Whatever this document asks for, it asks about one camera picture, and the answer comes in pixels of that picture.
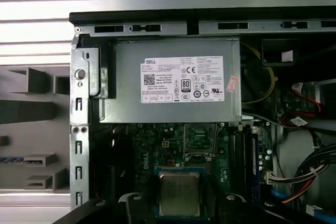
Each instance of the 80 plus logo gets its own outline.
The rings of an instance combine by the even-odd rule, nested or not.
[[[190,79],[181,80],[181,91],[183,93],[191,92],[191,80]]]

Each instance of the yellow cable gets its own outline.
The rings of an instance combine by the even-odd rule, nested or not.
[[[253,47],[251,47],[250,45],[248,44],[245,44],[243,42],[241,42],[241,44],[245,47],[247,47],[251,52],[253,52],[255,54],[255,56],[257,56],[259,59],[261,59],[261,56],[260,56],[260,53]],[[267,90],[267,92],[265,93],[265,95],[262,97],[262,98],[259,98],[257,100],[254,100],[254,101],[249,101],[249,102],[244,102],[243,104],[251,104],[251,103],[256,103],[256,102],[261,102],[262,100],[268,98],[272,92],[273,92],[273,89],[275,87],[275,76],[274,76],[274,73],[273,73],[273,70],[271,68],[266,68],[267,71],[269,72],[269,75],[271,77],[271,85],[269,87],[269,89]]]
[[[294,200],[294,199],[300,197],[302,194],[305,193],[305,191],[308,190],[308,188],[309,188],[309,187],[307,187],[305,190],[301,191],[299,194],[296,194],[296,195],[294,195],[293,197],[291,197],[291,198],[289,198],[289,199],[283,200],[282,203],[286,204],[286,203],[288,203],[288,202],[290,202],[290,201],[292,201],[292,200]]]

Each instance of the screw hole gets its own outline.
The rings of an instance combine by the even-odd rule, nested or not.
[[[75,77],[78,79],[78,80],[82,80],[84,79],[86,76],[86,73],[85,73],[85,70],[84,69],[78,69],[76,72],[75,72]]]

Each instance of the barcode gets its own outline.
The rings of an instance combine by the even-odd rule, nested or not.
[[[154,74],[144,74],[143,84],[144,85],[155,85],[155,75]]]

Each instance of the red sticker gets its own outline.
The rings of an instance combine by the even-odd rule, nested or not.
[[[235,89],[236,89],[237,82],[238,82],[238,78],[234,77],[234,76],[231,76],[230,80],[229,80],[229,83],[226,86],[226,91],[230,92],[230,93],[233,93],[233,91],[235,91]]]

